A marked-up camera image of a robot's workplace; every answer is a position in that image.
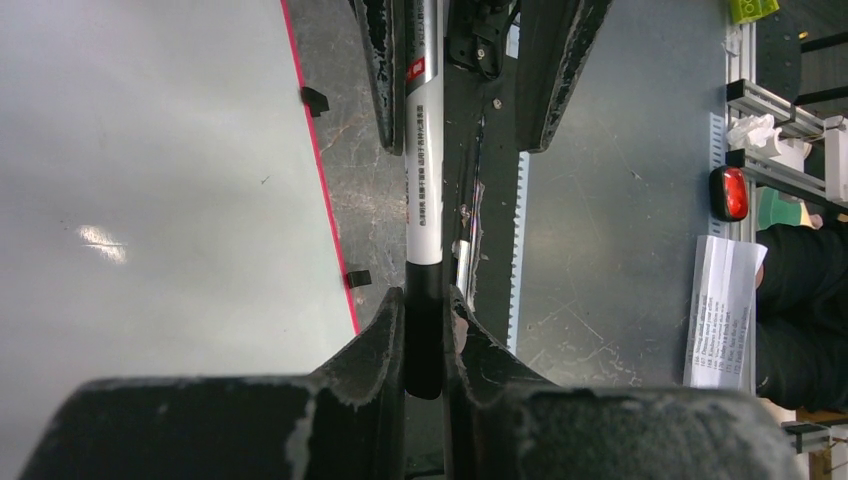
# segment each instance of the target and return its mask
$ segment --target red label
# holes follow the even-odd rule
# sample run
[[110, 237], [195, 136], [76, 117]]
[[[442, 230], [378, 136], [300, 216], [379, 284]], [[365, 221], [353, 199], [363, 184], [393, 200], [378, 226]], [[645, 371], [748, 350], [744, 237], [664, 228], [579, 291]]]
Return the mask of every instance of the red label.
[[424, 73], [424, 57], [419, 58], [406, 69], [406, 82], [409, 83]]

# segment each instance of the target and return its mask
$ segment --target black mount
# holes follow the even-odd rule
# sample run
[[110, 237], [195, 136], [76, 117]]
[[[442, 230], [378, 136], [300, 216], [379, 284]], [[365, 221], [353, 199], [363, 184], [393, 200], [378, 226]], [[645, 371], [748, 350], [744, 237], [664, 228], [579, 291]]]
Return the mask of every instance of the black mount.
[[510, 14], [510, 0], [455, 0], [451, 2], [445, 38], [451, 63], [479, 72], [486, 78], [500, 76], [506, 54], [506, 37], [519, 5]]

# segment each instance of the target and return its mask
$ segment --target red light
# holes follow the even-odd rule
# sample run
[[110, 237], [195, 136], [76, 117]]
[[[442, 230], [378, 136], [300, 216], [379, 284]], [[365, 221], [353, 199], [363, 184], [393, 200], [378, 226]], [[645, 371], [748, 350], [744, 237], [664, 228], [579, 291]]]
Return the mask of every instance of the red light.
[[748, 215], [748, 188], [745, 174], [738, 168], [728, 168], [724, 171], [723, 177], [727, 213], [735, 220], [742, 220]]

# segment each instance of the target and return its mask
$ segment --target red edge strip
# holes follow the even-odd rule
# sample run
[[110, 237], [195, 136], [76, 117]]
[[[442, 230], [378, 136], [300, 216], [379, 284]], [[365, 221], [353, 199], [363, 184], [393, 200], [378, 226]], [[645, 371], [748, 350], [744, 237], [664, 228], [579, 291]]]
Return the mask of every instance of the red edge strip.
[[[300, 68], [300, 56], [297, 54], [297, 44], [294, 39], [294, 29], [291, 24], [291, 15], [289, 15], [289, 6], [286, 0], [280, 0], [283, 6], [283, 18], [286, 21], [286, 30], [289, 34], [289, 44], [292, 48], [292, 56], [294, 57], [294, 69], [297, 72], [297, 83], [301, 88], [305, 86], [303, 82], [303, 71]], [[321, 191], [324, 194], [324, 206], [327, 207], [327, 217], [330, 220], [330, 231], [333, 235], [333, 243], [336, 246], [336, 258], [339, 261], [339, 270], [342, 274], [342, 281], [345, 282], [345, 295], [347, 295], [347, 305], [350, 308], [350, 319], [353, 322], [353, 333], [359, 335], [359, 320], [356, 318], [356, 309], [353, 306], [353, 295], [350, 292], [350, 287], [347, 285], [347, 267], [342, 254], [342, 245], [339, 242], [339, 232], [336, 229], [336, 219], [333, 217], [333, 205], [330, 203], [330, 191], [327, 190], [327, 180], [324, 177], [324, 162], [321, 161], [321, 149], [318, 147], [318, 138], [315, 136], [315, 126], [312, 124], [312, 114], [309, 111], [309, 106], [303, 104], [303, 111], [306, 114], [306, 123], [309, 125], [309, 137], [312, 139], [312, 152], [315, 154], [315, 164], [318, 167], [318, 178], [321, 181]]]

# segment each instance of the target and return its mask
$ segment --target gray tabletop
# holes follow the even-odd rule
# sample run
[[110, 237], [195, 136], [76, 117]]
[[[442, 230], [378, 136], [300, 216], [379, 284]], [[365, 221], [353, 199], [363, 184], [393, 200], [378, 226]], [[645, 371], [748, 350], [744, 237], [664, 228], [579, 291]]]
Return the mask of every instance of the gray tabletop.
[[0, 6], [0, 478], [83, 382], [353, 338], [280, 2], [195, 7]]
[[553, 145], [530, 159], [517, 354], [556, 383], [682, 380], [726, 8], [615, 2]]

